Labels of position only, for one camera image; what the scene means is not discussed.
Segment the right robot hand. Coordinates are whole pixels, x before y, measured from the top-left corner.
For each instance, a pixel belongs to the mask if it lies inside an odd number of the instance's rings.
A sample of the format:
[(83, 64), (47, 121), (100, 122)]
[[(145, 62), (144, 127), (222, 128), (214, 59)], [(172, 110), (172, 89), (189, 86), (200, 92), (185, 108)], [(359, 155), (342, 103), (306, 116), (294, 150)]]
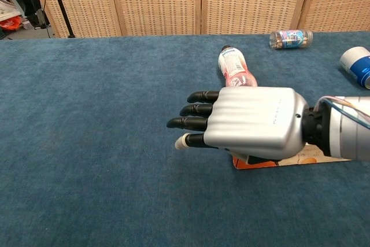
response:
[(302, 119), (305, 99), (287, 87), (224, 87), (192, 93), (180, 116), (168, 128), (189, 132), (176, 149), (227, 150), (241, 160), (249, 157), (280, 161), (298, 154), (306, 142)]

